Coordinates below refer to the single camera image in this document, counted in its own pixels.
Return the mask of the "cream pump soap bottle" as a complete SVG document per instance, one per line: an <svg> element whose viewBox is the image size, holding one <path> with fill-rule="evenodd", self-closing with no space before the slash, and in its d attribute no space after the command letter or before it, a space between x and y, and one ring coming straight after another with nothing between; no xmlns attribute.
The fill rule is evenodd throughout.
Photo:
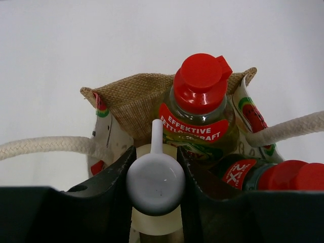
<svg viewBox="0 0 324 243"><path fill-rule="evenodd" d="M152 122L151 143L136 149L137 158L126 176L132 228L140 242L183 242L180 201L185 175L177 149L163 144L163 123Z"/></svg>

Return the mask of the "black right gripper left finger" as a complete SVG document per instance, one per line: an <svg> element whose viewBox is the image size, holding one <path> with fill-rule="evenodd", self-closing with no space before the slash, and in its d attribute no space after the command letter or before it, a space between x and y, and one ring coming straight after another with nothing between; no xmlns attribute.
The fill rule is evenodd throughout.
<svg viewBox="0 0 324 243"><path fill-rule="evenodd" d="M1 242L128 242L132 204L126 174L135 159L136 148L130 147L68 191L1 188Z"/></svg>

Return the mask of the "burlap canvas bag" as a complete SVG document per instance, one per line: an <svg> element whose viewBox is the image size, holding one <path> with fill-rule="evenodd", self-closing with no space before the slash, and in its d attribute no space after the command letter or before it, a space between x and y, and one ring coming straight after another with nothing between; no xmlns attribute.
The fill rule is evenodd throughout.
<svg viewBox="0 0 324 243"><path fill-rule="evenodd" d="M253 147L246 141L246 134L267 128L246 91L247 85L257 73L252 67L244 72L227 76L227 98L235 111L238 126L238 147L230 150L247 157L255 157L270 163L280 163L282 156L276 145ZM81 94L96 109L96 125L92 139L107 147L116 161L131 146L138 149L148 146L151 139L151 123L157 105L170 90L174 75L140 73L97 89L81 88Z"/></svg>

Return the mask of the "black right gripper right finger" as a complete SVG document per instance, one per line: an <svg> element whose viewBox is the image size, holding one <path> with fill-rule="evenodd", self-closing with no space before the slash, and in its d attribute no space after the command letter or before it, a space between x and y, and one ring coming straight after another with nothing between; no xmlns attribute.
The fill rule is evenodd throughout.
<svg viewBox="0 0 324 243"><path fill-rule="evenodd" d="M181 217L185 242L323 242L323 193L250 191L203 169L183 147Z"/></svg>

